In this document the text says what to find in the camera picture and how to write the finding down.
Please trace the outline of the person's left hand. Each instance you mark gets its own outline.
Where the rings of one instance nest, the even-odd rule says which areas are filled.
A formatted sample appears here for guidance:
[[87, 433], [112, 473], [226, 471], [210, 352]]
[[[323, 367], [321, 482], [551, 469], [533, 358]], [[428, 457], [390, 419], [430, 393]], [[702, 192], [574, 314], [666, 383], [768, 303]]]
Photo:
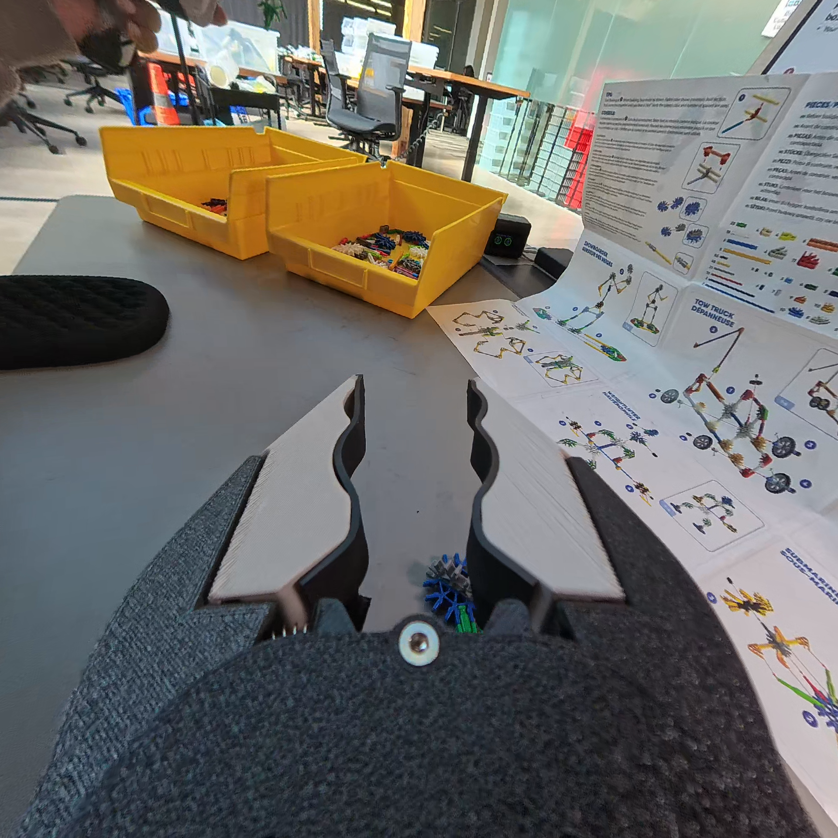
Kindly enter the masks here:
[[127, 37], [141, 53], [157, 50], [161, 18], [150, 2], [48, 1], [48, 5], [81, 55], [85, 53], [84, 44], [93, 35], [111, 29]]

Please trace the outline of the orange traffic cone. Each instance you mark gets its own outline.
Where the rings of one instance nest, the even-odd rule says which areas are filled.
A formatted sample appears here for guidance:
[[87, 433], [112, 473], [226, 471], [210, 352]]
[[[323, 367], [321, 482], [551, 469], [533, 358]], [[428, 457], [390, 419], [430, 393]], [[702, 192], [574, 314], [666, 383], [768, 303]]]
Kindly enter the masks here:
[[179, 72], [169, 64], [147, 61], [148, 83], [151, 93], [151, 113], [159, 127], [179, 127], [181, 121], [176, 110], [179, 94], [170, 82], [179, 81]]

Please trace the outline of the pile of toy pieces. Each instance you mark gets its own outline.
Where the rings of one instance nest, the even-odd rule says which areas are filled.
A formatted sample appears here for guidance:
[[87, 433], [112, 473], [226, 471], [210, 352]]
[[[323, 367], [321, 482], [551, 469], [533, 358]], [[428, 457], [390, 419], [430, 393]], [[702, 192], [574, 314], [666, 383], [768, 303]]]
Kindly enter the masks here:
[[419, 231], [382, 225], [364, 236], [344, 237], [332, 249], [404, 278], [418, 280], [429, 246], [429, 240]]

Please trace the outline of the blue grey toy connector cluster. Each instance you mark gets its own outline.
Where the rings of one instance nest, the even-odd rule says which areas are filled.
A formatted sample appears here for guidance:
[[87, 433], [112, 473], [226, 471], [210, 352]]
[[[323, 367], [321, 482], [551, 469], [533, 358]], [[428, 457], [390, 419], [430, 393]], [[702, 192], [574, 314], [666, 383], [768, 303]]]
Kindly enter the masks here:
[[481, 634], [477, 625], [473, 588], [467, 560], [455, 552], [436, 558], [422, 584], [425, 602], [459, 634]]

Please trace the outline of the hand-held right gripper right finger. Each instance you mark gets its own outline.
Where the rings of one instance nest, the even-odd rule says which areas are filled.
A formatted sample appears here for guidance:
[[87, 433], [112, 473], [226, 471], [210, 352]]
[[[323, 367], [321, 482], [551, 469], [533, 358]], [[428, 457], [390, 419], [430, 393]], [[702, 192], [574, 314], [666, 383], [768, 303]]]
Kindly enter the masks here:
[[467, 383], [467, 423], [479, 481], [467, 538], [477, 624], [505, 600], [521, 602], [530, 625], [547, 625], [561, 602], [625, 603], [572, 470], [584, 463], [479, 379]]

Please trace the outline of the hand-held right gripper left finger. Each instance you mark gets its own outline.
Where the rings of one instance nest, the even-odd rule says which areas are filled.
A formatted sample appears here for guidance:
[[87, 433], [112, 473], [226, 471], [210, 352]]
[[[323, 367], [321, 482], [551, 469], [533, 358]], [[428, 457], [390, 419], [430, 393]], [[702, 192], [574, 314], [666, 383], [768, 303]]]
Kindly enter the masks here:
[[352, 476], [365, 454], [364, 378], [351, 376], [271, 443], [207, 595], [266, 602], [282, 625], [312, 625], [320, 600], [363, 625], [369, 568]]

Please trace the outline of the small black device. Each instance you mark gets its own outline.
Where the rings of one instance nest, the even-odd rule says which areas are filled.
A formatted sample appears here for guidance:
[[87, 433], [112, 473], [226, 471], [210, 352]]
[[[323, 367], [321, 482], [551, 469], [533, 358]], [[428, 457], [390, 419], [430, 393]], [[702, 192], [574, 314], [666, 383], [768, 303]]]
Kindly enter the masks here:
[[555, 282], [569, 267], [573, 255], [568, 248], [542, 246], [536, 250], [533, 266]]

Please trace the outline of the grey desk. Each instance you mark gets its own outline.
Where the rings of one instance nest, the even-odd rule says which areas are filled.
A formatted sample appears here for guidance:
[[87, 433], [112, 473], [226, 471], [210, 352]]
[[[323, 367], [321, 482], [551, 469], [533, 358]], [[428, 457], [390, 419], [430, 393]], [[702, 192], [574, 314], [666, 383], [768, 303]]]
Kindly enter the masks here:
[[[23, 267], [158, 289], [161, 341], [2, 374], [2, 809], [14, 836], [818, 836], [752, 679], [680, 560], [581, 457], [626, 595], [459, 634], [474, 379], [377, 309], [61, 200]], [[351, 376], [363, 625], [207, 601], [265, 449]]]

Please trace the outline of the black digital clock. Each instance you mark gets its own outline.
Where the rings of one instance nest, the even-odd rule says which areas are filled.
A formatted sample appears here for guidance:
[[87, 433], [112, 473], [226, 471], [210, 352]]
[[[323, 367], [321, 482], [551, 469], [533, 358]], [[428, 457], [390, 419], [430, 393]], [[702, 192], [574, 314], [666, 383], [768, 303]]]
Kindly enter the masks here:
[[484, 256], [517, 261], [525, 252], [530, 232], [531, 223], [526, 217], [500, 213], [486, 241]]

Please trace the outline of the wooden office table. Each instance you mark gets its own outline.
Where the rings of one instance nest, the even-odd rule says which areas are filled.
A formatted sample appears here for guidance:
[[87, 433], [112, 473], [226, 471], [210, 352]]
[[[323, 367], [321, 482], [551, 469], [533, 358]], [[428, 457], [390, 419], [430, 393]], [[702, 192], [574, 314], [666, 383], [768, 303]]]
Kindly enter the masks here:
[[406, 80], [410, 87], [423, 91], [424, 99], [420, 110], [421, 117], [418, 121], [420, 125], [426, 123], [431, 102], [430, 96], [440, 95], [445, 84], [461, 86], [474, 96], [474, 125], [468, 139], [462, 171], [462, 180], [466, 182], [472, 180], [488, 102], [490, 100], [508, 100], [511, 98], [525, 100], [530, 98], [530, 93], [522, 89], [502, 86], [493, 81], [473, 76], [463, 76], [447, 70], [423, 68], [417, 65], [409, 66]]

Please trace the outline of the fold-out toy instruction sheet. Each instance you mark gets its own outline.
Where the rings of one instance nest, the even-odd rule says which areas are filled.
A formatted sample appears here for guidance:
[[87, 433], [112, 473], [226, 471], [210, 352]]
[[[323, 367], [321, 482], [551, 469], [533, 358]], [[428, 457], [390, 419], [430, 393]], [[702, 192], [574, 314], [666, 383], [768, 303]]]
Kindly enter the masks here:
[[836, 73], [606, 85], [551, 288], [440, 305], [703, 587], [836, 819]]

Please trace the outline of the black office chair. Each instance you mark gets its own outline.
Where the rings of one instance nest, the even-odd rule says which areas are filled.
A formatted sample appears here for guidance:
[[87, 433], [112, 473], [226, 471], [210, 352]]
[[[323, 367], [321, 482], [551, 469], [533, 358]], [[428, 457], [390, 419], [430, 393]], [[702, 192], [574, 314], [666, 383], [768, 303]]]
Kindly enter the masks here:
[[411, 52], [409, 40], [371, 34], [354, 92], [354, 106], [350, 107], [349, 77], [340, 72], [333, 41], [321, 38], [320, 54], [329, 84], [326, 120], [349, 138], [350, 151], [379, 160], [381, 142], [401, 135], [402, 99]]
[[1, 108], [1, 126], [8, 125], [14, 125], [24, 135], [32, 134], [53, 155], [60, 155], [62, 151], [51, 141], [47, 130], [61, 131], [70, 135], [76, 145], [81, 148], [86, 148], [88, 145], [87, 139], [78, 131], [35, 114], [28, 107], [19, 104], [17, 100], [11, 100]]

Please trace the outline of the yellow parts bin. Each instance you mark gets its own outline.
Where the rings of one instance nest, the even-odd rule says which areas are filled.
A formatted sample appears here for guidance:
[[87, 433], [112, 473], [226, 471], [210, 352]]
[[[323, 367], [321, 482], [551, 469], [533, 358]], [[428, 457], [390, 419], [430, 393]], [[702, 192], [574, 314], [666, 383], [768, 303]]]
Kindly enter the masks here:
[[[266, 182], [267, 243], [289, 272], [413, 319], [477, 265], [506, 199], [400, 162], [278, 175]], [[384, 225], [425, 237], [418, 273], [335, 250]]]
[[[268, 178], [367, 162], [270, 127], [103, 127], [100, 144], [116, 199], [149, 224], [239, 260], [268, 250]], [[228, 200], [227, 218], [199, 207], [209, 198]]]

